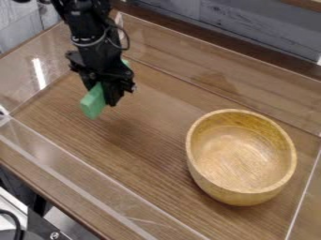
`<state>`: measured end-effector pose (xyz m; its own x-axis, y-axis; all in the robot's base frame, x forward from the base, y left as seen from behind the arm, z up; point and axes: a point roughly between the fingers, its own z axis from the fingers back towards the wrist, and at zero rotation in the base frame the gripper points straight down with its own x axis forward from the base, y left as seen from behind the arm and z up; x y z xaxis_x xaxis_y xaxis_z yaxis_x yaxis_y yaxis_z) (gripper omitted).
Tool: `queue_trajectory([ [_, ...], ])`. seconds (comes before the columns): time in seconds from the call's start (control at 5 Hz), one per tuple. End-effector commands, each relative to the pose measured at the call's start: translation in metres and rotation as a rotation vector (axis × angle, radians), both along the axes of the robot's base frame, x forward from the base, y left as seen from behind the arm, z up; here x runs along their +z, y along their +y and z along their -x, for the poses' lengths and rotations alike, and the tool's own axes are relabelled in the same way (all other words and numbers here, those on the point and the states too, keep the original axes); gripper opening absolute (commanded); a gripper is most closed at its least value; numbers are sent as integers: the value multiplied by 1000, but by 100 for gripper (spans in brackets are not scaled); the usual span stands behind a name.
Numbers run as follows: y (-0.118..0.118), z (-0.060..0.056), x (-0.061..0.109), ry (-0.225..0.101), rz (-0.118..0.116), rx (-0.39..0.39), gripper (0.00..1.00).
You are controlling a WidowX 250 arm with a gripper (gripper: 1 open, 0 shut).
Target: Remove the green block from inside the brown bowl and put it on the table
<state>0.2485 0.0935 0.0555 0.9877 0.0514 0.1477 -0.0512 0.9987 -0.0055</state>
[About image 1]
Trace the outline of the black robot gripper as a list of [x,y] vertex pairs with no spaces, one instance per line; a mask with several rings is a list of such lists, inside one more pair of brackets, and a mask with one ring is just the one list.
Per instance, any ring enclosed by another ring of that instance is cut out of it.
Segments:
[[[72,45],[75,50],[66,53],[66,57],[70,60],[70,70],[80,75],[87,90],[91,90],[99,83],[97,73],[111,71],[122,60],[123,49],[109,41],[74,41]],[[102,87],[106,103],[115,107],[125,96],[123,86],[121,82],[103,82]]]

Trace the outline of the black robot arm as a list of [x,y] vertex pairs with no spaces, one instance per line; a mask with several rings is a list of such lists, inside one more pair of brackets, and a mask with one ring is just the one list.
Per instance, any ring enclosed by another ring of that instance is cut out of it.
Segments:
[[127,31],[111,18],[110,0],[50,0],[70,28],[70,69],[80,75],[90,91],[101,83],[103,99],[115,106],[135,86],[134,72],[122,55],[131,47]]

